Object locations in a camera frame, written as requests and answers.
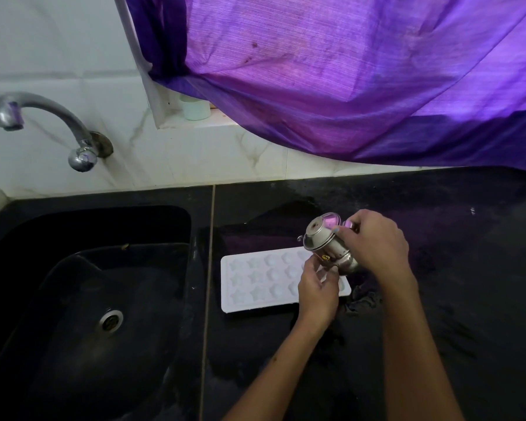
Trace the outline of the person's right hand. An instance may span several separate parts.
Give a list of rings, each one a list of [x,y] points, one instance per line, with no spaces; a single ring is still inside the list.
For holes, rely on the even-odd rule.
[[[369,270],[382,288],[416,286],[409,265],[409,246],[397,224],[380,214],[362,209],[350,221],[359,225],[355,241],[344,241],[358,264]]]

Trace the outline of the person's left hand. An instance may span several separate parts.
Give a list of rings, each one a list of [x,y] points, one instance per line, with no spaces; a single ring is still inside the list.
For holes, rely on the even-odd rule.
[[[327,270],[319,279],[319,281],[302,281],[301,277],[298,284],[299,315],[296,325],[316,336],[321,336],[325,332],[337,313],[339,304],[337,267]]]

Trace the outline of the small steel pot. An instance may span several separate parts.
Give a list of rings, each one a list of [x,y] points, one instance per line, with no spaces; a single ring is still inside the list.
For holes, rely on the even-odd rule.
[[[337,213],[328,212],[313,219],[297,240],[320,259],[323,268],[336,266],[340,276],[347,276],[358,271],[359,264],[344,241],[333,232],[337,226],[345,226],[359,233],[358,224],[350,220],[343,222]]]

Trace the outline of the person's left forearm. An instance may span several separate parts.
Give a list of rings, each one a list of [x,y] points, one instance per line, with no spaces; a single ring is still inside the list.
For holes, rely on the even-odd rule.
[[[298,381],[329,324],[298,319],[267,366],[222,421],[283,421]]]

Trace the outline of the person's right forearm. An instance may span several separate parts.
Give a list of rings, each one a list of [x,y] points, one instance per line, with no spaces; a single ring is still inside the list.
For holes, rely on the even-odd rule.
[[[387,421],[465,421],[407,267],[377,274],[384,302]]]

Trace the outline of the white star ice tray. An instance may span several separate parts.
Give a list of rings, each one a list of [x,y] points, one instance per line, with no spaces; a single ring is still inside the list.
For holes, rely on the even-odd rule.
[[[309,257],[303,247],[222,257],[222,311],[229,314],[298,303],[298,284]]]

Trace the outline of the purple curtain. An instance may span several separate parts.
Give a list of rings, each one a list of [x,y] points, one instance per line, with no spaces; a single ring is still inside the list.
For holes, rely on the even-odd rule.
[[[526,0],[125,0],[157,84],[339,161],[526,170]]]

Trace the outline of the white plastic jar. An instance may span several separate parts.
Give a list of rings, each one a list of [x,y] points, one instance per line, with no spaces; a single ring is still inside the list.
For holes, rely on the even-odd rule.
[[[180,94],[179,103],[185,120],[205,120],[211,116],[211,104],[207,100]]]

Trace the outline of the steel sink drain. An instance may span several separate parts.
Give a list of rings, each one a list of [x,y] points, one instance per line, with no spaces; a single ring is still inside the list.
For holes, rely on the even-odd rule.
[[[107,311],[98,321],[98,331],[106,334],[116,332],[124,321],[124,315],[119,310]]]

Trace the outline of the black kitchen sink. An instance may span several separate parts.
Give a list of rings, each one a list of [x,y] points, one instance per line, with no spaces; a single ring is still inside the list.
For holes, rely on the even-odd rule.
[[[0,421],[193,421],[175,377],[191,217],[46,214],[0,242]],[[110,310],[124,315],[98,331]]]

